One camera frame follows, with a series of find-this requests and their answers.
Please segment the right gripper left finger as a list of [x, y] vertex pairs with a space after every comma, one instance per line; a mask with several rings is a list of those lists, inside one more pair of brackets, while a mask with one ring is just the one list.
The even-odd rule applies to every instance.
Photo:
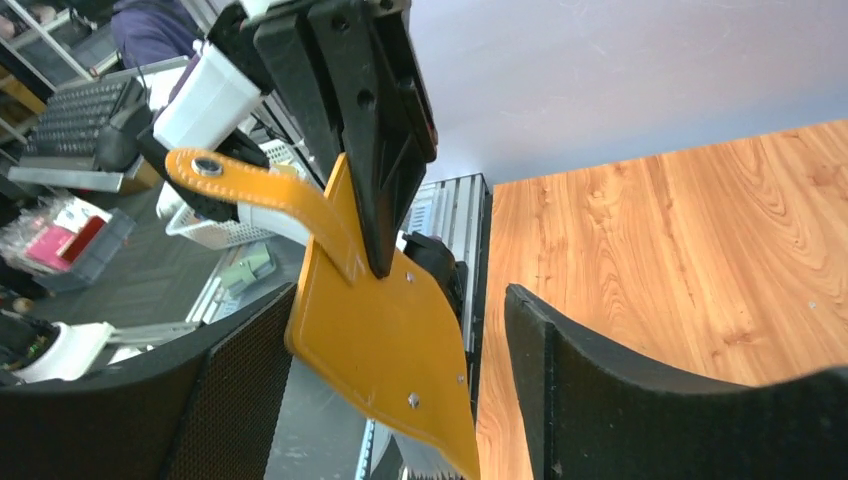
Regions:
[[73, 380], [1, 391], [5, 479], [260, 479], [296, 288]]

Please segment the yellow leather card holder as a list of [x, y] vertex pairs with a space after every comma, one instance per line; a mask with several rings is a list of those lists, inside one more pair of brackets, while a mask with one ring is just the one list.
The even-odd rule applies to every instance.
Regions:
[[348, 159], [325, 190], [196, 148], [170, 151], [172, 180], [209, 197], [287, 214], [310, 234], [287, 349], [398, 437], [414, 474], [480, 475], [464, 342], [434, 277], [393, 249], [388, 276], [367, 261]]

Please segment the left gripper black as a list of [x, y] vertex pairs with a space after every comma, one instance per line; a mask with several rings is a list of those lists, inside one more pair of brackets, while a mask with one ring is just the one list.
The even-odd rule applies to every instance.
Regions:
[[[437, 154], [438, 134], [409, 35], [411, 4], [319, 1], [309, 19], [289, 11], [268, 15], [258, 26], [271, 5], [230, 4], [201, 42], [211, 42], [259, 87], [261, 103], [276, 90], [322, 183], [345, 153], [370, 269], [383, 278]], [[317, 221], [315, 187], [293, 173], [247, 163], [243, 142], [235, 156], [222, 153], [238, 127], [213, 150], [169, 150], [154, 138], [154, 122], [138, 137], [143, 156], [204, 217], [228, 221], [259, 209], [267, 222]]]

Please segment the black computer keyboard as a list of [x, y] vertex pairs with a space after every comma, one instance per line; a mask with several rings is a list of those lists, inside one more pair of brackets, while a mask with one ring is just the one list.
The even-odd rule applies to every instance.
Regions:
[[89, 82], [56, 92], [29, 132], [22, 157], [76, 162], [93, 169], [101, 129], [143, 92], [134, 78]]

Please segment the person in purple shirt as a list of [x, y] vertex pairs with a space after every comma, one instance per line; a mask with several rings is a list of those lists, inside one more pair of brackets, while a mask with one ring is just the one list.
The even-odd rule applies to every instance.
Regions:
[[192, 57], [195, 41], [204, 37], [180, 1], [117, 1], [110, 28], [124, 67], [136, 73], [144, 87], [143, 66]]

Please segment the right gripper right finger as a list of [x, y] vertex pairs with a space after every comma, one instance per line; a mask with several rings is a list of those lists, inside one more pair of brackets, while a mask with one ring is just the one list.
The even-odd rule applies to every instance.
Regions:
[[747, 387], [625, 347], [512, 284], [504, 322], [537, 479], [843, 479], [847, 371]]

